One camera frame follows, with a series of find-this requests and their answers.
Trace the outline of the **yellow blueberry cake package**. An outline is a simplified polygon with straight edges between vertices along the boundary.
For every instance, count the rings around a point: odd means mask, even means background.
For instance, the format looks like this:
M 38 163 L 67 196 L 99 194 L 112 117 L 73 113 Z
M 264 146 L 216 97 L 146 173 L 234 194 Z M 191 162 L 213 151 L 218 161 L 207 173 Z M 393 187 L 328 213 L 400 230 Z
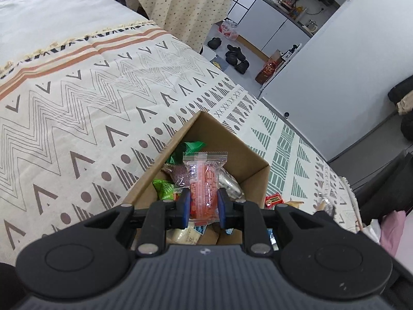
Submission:
M 184 230 L 168 230 L 166 240 L 171 244 L 196 245 L 205 233 L 205 226 L 190 226 Z

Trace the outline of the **orange-red snack package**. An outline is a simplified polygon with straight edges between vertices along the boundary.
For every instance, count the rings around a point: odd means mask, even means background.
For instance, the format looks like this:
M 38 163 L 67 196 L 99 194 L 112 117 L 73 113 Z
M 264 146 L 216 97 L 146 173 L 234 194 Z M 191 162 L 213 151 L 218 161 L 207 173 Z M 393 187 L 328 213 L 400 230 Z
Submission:
M 218 221 L 218 171 L 227 152 L 199 152 L 183 158 L 190 182 L 190 220 L 196 226 Z

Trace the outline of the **red candy bar wrapper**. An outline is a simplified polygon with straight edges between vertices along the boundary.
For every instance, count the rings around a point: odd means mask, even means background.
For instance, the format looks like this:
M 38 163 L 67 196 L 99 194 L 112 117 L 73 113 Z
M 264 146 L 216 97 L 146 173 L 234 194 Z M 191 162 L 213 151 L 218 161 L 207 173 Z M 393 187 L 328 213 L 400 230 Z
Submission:
M 265 198 L 265 207 L 268 209 L 273 209 L 277 204 L 283 203 L 282 196 L 278 192 Z

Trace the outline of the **silver clear wrapper in box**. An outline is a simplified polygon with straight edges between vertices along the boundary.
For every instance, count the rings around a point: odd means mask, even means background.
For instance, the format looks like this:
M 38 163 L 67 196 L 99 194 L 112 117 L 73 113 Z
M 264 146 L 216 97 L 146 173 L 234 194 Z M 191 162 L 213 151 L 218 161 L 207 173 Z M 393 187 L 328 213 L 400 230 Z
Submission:
M 244 199 L 244 191 L 236 181 L 236 179 L 229 174 L 224 168 L 218 171 L 219 188 L 225 188 L 230 199 Z

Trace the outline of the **green wrapper in box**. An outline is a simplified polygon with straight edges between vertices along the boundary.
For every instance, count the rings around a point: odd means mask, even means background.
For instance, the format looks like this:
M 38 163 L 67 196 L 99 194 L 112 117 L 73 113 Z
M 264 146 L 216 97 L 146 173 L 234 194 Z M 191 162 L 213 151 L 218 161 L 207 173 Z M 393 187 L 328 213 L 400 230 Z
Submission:
M 171 155 L 167 158 L 166 163 L 170 165 L 180 165 L 183 163 L 184 156 L 193 155 L 194 153 L 198 153 L 205 146 L 206 146 L 206 143 L 202 141 L 181 142 L 174 149 Z

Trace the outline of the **patterned bed cover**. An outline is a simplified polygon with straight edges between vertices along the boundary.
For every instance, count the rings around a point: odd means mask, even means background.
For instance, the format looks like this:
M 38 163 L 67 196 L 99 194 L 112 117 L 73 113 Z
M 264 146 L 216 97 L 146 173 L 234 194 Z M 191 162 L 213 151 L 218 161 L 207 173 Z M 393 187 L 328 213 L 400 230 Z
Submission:
M 199 111 L 269 164 L 266 193 L 358 228 L 346 183 L 242 86 L 150 21 L 52 46 L 1 76 L 1 261 L 120 204 Z

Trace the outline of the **purple pillow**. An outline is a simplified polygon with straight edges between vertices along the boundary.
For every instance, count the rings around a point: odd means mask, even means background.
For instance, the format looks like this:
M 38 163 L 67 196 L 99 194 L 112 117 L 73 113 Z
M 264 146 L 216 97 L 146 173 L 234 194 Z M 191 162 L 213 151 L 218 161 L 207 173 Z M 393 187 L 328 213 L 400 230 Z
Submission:
M 380 245 L 393 257 L 400 245 L 405 220 L 405 211 L 392 211 L 381 223 Z

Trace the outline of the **black shoes pile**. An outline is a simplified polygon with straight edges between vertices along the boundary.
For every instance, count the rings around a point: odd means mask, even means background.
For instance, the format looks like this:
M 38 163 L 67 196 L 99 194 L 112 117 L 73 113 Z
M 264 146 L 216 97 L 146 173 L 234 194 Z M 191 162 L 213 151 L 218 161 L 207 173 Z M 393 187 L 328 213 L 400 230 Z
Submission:
M 207 46 L 212 49 L 216 50 L 222 44 L 222 40 L 218 37 L 213 37 L 211 40 L 207 42 Z M 234 69 L 244 75 L 250 64 L 249 61 L 246 59 L 246 56 L 242 53 L 240 47 L 236 47 L 233 45 L 227 45 L 227 52 L 225 53 L 225 61 L 234 67 Z

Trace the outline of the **red oil bottle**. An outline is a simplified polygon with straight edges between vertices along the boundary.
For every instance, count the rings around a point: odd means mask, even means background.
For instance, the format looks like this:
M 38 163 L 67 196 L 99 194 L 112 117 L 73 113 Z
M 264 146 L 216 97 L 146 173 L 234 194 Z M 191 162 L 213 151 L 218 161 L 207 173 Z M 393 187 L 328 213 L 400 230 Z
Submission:
M 263 85 L 267 80 L 273 76 L 278 67 L 284 62 L 282 54 L 279 50 L 276 50 L 271 57 L 265 63 L 263 69 L 258 73 L 255 80 L 260 85 Z

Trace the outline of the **red white plastic bag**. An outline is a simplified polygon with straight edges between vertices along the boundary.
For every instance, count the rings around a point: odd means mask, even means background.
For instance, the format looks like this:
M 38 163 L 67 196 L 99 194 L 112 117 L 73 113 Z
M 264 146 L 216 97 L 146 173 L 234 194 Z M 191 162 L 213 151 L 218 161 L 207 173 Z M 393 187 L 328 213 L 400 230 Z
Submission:
M 219 32 L 227 39 L 235 41 L 238 37 L 238 24 L 231 20 L 224 20 L 219 25 Z

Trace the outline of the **white cabinet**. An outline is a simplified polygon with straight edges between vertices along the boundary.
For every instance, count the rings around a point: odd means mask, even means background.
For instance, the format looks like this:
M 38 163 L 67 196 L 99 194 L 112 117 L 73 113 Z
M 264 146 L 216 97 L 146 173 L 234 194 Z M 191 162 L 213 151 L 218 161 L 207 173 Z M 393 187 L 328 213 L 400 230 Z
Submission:
M 303 27 L 265 0 L 255 0 L 237 28 L 238 34 L 267 57 L 305 45 L 311 38 Z

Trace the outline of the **table with dotted cloth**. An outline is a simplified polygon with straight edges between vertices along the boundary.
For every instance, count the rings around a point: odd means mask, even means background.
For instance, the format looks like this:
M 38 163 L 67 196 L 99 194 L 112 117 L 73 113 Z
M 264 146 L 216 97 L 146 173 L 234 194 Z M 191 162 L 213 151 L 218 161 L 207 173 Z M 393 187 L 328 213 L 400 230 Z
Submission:
M 232 0 L 126 0 L 159 27 L 200 52 L 212 25 L 224 20 Z

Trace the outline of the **white wall partition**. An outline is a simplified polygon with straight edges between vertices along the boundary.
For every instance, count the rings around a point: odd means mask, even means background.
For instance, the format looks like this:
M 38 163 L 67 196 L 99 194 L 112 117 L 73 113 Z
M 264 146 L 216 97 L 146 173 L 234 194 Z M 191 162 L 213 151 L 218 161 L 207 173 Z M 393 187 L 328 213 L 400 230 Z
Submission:
M 263 99 L 326 159 L 393 111 L 412 75 L 412 0 L 346 0 L 263 90 Z

